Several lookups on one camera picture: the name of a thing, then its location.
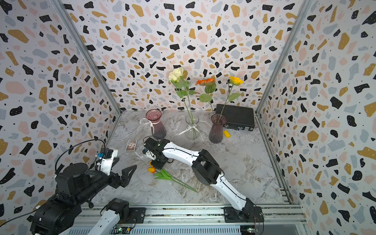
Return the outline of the orange gerbera flower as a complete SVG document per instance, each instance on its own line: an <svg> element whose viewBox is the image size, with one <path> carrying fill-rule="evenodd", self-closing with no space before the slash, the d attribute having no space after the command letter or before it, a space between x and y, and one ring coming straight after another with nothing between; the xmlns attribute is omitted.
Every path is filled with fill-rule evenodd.
<svg viewBox="0 0 376 235"><path fill-rule="evenodd" d="M216 82L214 78L197 80L196 86L203 86L204 93L199 96L199 101L210 105L211 111L215 113L212 101L212 94L216 91Z"/></svg>

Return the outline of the yellow sunflower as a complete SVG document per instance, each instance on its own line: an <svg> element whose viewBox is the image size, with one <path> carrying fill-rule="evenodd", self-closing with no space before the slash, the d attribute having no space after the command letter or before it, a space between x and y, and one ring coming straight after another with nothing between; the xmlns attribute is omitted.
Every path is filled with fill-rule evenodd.
<svg viewBox="0 0 376 235"><path fill-rule="evenodd" d="M237 98L239 98L241 96L240 93L233 92L233 89L235 87L239 87L243 83L244 83L244 80L242 80L242 79L240 79L239 77L236 77L236 76L230 76L230 79L228 80L228 83L227 83L228 94L227 94L226 100L223 104L223 107L222 107L222 110L221 110L220 116L219 116L219 121L221 121L223 124L225 123L225 120L224 120L225 117L223 115L225 106L227 105L227 103L232 102L232 101L236 100Z"/></svg>

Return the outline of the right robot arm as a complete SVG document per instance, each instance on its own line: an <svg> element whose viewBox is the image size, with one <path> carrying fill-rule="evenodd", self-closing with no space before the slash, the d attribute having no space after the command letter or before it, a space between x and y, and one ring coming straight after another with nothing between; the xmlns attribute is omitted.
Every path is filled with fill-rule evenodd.
<svg viewBox="0 0 376 235"><path fill-rule="evenodd" d="M150 165L159 170L159 175L163 177L172 178L164 170L169 160L176 160L190 166L199 182L213 187L230 202L240 220L246 221L256 217L259 207L229 183L224 171L207 150L188 150L167 139L157 141L148 138L144 142L143 154L151 159Z"/></svg>

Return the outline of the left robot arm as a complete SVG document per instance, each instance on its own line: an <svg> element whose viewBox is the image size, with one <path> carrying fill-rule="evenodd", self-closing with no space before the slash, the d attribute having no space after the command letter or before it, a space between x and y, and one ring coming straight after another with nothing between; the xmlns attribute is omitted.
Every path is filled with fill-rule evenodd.
<svg viewBox="0 0 376 235"><path fill-rule="evenodd" d="M57 174L55 194L36 210L30 231L33 235L59 235L67 231L82 212L82 204L88 203L92 208L92 198L107 186L125 188L136 169L137 166L132 165L119 175L89 170L84 163L68 166Z"/></svg>

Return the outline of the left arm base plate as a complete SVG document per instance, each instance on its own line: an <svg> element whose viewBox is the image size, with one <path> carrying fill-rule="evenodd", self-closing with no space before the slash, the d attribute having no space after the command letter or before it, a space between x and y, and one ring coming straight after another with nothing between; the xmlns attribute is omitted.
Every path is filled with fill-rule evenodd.
<svg viewBox="0 0 376 235"><path fill-rule="evenodd" d="M106 217L114 217L117 224L143 224L146 216L145 207L130 207L126 208L125 212L116 212L112 209L105 209L103 215L109 214Z"/></svg>

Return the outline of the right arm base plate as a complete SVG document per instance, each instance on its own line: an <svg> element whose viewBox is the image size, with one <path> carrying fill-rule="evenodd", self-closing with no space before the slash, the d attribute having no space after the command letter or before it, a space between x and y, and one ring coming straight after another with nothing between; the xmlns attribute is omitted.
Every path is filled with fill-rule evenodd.
<svg viewBox="0 0 376 235"><path fill-rule="evenodd" d="M223 212L226 223L264 222L264 216L261 207L253 206L251 209L246 209L246 211L238 211L233 207L224 207Z"/></svg>

